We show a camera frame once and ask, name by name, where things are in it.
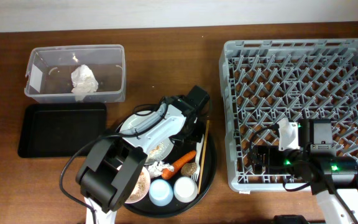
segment white tissue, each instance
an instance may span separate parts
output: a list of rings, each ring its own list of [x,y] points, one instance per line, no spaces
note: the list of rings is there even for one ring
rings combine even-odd
[[[93,93],[98,90],[98,81],[93,76],[92,70],[86,65],[81,65],[71,73],[73,82],[72,93]]]
[[[169,171],[173,172],[175,168],[170,164],[164,164],[164,162],[162,161],[154,162],[152,165],[148,166],[147,168],[151,179],[161,176],[163,169],[168,169]]]

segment white cup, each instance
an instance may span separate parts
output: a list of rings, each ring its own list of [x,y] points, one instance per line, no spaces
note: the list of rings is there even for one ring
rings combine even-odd
[[[178,201],[188,203],[197,197],[196,182],[189,177],[180,177],[173,186],[173,194]]]
[[[149,190],[150,200],[156,206],[166,206],[173,198],[173,190],[171,185],[162,179],[152,182]]]

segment green led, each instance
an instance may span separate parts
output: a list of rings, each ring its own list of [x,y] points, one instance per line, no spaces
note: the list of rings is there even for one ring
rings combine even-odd
[[[331,170],[337,171],[337,170],[339,170],[339,168],[338,168],[338,166],[336,166],[336,165],[332,165],[332,166],[331,166]]]

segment orange carrot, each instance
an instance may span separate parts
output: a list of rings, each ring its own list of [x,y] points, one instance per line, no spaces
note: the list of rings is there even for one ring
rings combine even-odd
[[[171,177],[173,177],[180,170],[180,168],[183,167],[183,165],[188,163],[195,156],[196,156],[196,151],[195,150],[188,152],[186,155],[182,156],[180,159],[178,159],[177,161],[175,161],[172,164],[173,168],[174,168],[173,171],[170,171],[168,169],[162,170],[162,175],[161,175],[162,178],[164,180],[171,179]]]

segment white wall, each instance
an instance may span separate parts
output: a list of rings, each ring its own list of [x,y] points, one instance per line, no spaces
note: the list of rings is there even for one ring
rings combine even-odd
[[[0,0],[0,32],[358,21],[358,0]]]

